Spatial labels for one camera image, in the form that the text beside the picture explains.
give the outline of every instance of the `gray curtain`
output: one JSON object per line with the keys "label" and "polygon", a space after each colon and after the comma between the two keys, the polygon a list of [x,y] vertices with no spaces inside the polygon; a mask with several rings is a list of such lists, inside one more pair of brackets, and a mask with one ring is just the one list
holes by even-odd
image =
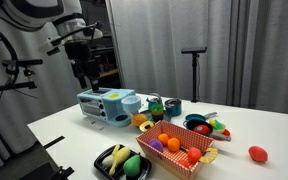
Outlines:
{"label": "gray curtain", "polygon": [[107,1],[124,86],[192,98],[200,54],[203,102],[288,113],[288,1]]}
{"label": "gray curtain", "polygon": [[[37,98],[25,96],[10,90],[3,93],[0,103],[0,134],[11,152],[18,154],[35,142],[36,138],[26,126],[35,120],[70,107],[77,103],[76,95],[83,90],[74,78],[70,62],[64,49],[59,54],[47,56],[38,47],[48,38],[57,35],[56,29],[48,23],[35,33],[22,32],[0,20],[0,31],[14,46],[19,59],[43,59],[44,64],[32,68],[37,89],[18,89]],[[6,82],[5,69],[1,61],[10,59],[5,46],[0,43],[0,85]],[[23,73],[17,82],[27,82]],[[10,157],[0,139],[0,166]]]}

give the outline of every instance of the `light blue toy appliance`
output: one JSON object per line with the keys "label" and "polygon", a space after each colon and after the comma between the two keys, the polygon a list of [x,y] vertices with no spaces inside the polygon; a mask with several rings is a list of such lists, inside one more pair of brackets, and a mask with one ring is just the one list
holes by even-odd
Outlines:
{"label": "light blue toy appliance", "polygon": [[86,116],[106,121],[115,127],[124,127],[131,123],[131,114],[125,112],[121,103],[128,96],[135,96],[135,91],[99,88],[98,91],[88,90],[78,94],[77,100]]}

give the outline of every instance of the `white table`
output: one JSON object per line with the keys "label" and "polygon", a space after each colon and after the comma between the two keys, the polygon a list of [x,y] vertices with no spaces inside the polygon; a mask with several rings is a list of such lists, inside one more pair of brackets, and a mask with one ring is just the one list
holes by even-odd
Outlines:
{"label": "white table", "polygon": [[[147,109],[146,98],[152,96],[137,94],[142,98],[142,110]],[[207,103],[182,101],[182,114],[172,118],[173,124],[182,126],[190,113],[207,114],[217,112],[217,120],[226,124],[232,134],[231,142],[216,141],[213,147],[219,155],[211,164],[205,164],[197,175],[199,180],[258,180],[288,179],[288,115],[259,110],[235,108]],[[135,152],[142,152],[136,141],[140,131],[133,126],[117,128],[102,121],[84,116],[79,105],[55,113],[29,124],[30,129],[43,144],[59,136],[65,139],[48,148],[55,162],[75,172],[71,180],[104,179],[93,163],[107,148],[120,143]],[[248,148],[258,145],[269,155],[265,164],[251,160]],[[149,179],[176,179],[163,167],[153,163]]]}

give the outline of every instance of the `black stand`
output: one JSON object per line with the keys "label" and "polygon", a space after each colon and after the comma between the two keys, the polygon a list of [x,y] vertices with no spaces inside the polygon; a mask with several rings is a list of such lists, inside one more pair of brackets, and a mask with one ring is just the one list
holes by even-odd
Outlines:
{"label": "black stand", "polygon": [[192,67],[193,67],[193,99],[192,103],[198,102],[196,99],[196,66],[197,66],[197,58],[200,57],[198,53],[205,53],[207,47],[196,47],[196,48],[183,48],[182,54],[192,54]]}

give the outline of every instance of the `wicker basket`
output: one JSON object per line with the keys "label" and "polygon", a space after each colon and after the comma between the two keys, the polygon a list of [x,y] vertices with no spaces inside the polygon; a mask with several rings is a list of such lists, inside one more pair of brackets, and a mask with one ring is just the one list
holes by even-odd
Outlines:
{"label": "wicker basket", "polygon": [[146,157],[151,159],[152,162],[159,163],[162,167],[180,179],[194,179],[204,163],[189,163],[190,169],[187,169],[177,163],[177,161],[181,159],[184,159],[188,162],[186,151],[179,150],[177,152],[172,152],[167,147],[164,147],[164,151],[161,153],[148,144],[152,138],[157,138],[158,135],[162,133],[166,133],[170,138],[176,137],[179,139],[181,146],[185,149],[190,147],[196,147],[200,149],[202,154],[205,154],[209,149],[214,149],[210,148],[210,146],[213,144],[213,139],[181,128],[167,121],[159,121],[147,132],[136,138]]}

